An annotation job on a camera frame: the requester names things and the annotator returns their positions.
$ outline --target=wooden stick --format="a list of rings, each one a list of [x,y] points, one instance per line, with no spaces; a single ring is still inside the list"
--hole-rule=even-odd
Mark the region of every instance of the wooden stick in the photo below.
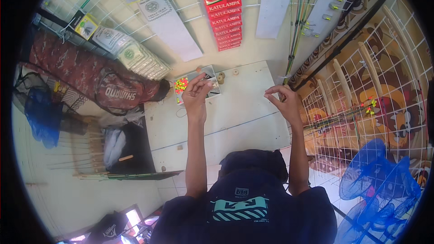
[[[127,156],[121,157],[119,159],[119,161],[124,161],[124,160],[128,160],[128,159],[131,159],[131,158],[133,158],[133,155],[127,155]]]
[[[365,44],[361,41],[359,42],[359,51],[361,54],[361,57],[365,61],[369,75],[372,78],[372,83],[374,84],[374,88],[377,91],[378,97],[383,96],[383,89],[380,84],[380,79],[378,78],[377,71],[375,70],[374,63],[372,62],[371,56],[369,55],[368,49],[366,48]]]
[[[387,19],[389,19],[390,24],[398,34],[398,37],[401,40],[402,45],[404,46],[405,53],[407,54],[408,61],[410,62],[410,68],[413,71],[415,78],[419,80],[422,73],[420,72],[419,67],[416,64],[415,56],[413,55],[413,51],[410,48],[410,44],[408,43],[408,40],[405,37],[404,32],[402,31],[401,27],[398,24],[398,21],[395,19],[392,12],[385,5],[383,5],[383,13],[386,15]],[[426,94],[428,93],[428,89],[425,80],[422,81],[422,83],[420,84],[420,88],[424,96],[426,96]]]
[[[345,79],[344,72],[342,72],[341,65],[337,59],[333,59],[333,67],[335,68],[336,74],[338,75],[339,82],[341,82],[342,90],[344,91],[345,97],[347,97],[348,108],[352,107],[352,97],[350,87],[348,86],[347,79]]]
[[[324,105],[327,111],[328,115],[331,115],[331,110],[330,110],[330,104],[328,103],[328,97],[326,95],[326,91],[324,90],[324,86],[323,86],[323,82],[321,81],[321,79],[317,79],[318,82],[318,86],[319,86],[319,91],[321,92],[321,95],[323,95],[323,99],[324,99]]]

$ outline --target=floor tile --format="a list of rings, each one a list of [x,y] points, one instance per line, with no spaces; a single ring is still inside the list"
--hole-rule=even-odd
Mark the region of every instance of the floor tile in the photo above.
[[[160,194],[161,200],[163,203],[170,201],[173,198],[178,197],[178,193],[176,192],[176,188],[159,188],[158,192]]]
[[[207,184],[211,185],[214,184],[217,181],[218,178],[218,171],[220,171],[221,165],[212,165],[207,166]]]
[[[334,185],[330,182],[322,183],[320,186],[325,188],[325,191],[327,192],[328,195],[328,199],[330,200],[331,203],[334,203],[340,199],[339,186]]]
[[[174,188],[175,183],[171,177],[155,181],[158,188]]]
[[[176,191],[178,192],[178,196],[185,196],[187,188],[176,188]]]
[[[283,160],[285,160],[285,164],[288,166],[290,164],[291,147],[282,148],[280,149],[280,152],[282,154]]]
[[[185,171],[181,172],[177,176],[173,176],[173,181],[175,182],[176,188],[184,188],[187,185],[185,184]]]

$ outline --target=man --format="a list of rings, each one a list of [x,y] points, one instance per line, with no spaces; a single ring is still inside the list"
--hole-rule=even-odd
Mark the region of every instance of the man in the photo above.
[[[220,163],[219,178],[207,192],[203,128],[205,96],[212,89],[192,79],[182,94],[188,117],[187,194],[165,203],[152,232],[151,244],[205,243],[333,243],[337,226],[332,204],[323,187],[309,188],[309,169],[297,94],[274,86],[264,97],[291,124],[292,149],[289,192],[285,162],[274,152],[232,152]],[[272,94],[286,97],[280,102]]]

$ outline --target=dark blue t-shirt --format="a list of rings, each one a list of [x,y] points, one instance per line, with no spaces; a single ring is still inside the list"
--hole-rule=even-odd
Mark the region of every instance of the dark blue t-shirt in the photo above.
[[[336,217],[326,190],[293,197],[267,171],[245,169],[219,179],[202,198],[165,203],[151,244],[333,243]]]

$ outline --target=cartoon character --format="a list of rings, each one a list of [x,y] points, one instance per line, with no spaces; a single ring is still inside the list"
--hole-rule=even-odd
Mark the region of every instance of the cartoon character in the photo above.
[[[373,108],[375,120],[371,122],[371,127],[377,128],[378,133],[381,133],[383,139],[391,146],[408,148],[409,142],[425,122],[423,107],[417,104],[421,100],[420,91],[412,88],[413,83],[409,78],[411,74],[407,75],[403,72],[402,64],[405,63],[399,62],[399,58],[392,55],[390,51],[387,53],[380,38],[382,38],[382,30],[378,28],[377,34],[372,35],[368,41],[369,46],[372,50],[379,51],[376,59],[380,66],[390,65],[390,61],[394,65],[383,74],[378,72],[385,93],[384,103],[379,100],[366,67],[362,67],[350,77],[351,84],[360,102],[365,102],[370,97],[377,100],[378,106]]]

